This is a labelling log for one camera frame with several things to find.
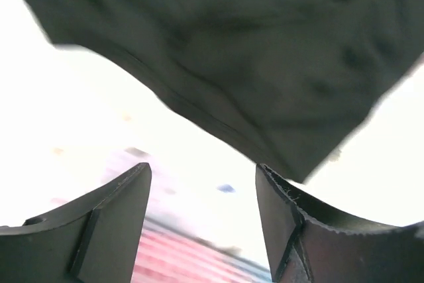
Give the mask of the black t shirt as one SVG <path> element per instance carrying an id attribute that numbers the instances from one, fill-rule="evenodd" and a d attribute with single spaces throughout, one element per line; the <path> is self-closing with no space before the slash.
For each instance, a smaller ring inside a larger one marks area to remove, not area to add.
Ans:
<path id="1" fill-rule="evenodd" d="M 423 0 L 25 0 L 171 110 L 302 182 L 423 53 Z"/>

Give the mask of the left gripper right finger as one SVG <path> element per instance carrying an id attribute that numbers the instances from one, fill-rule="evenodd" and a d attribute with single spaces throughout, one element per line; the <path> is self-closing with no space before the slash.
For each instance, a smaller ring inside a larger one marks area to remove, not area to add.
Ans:
<path id="1" fill-rule="evenodd" d="M 265 165 L 256 167 L 256 193 L 273 282 L 423 282 L 423 223 L 351 215 Z"/>

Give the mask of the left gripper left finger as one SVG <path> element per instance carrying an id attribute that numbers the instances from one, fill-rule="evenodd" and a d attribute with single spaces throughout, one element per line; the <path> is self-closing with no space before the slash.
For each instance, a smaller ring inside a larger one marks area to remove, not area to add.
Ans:
<path id="1" fill-rule="evenodd" d="M 2 227 L 1 281 L 130 282 L 151 179 L 140 163 L 20 227 Z"/>

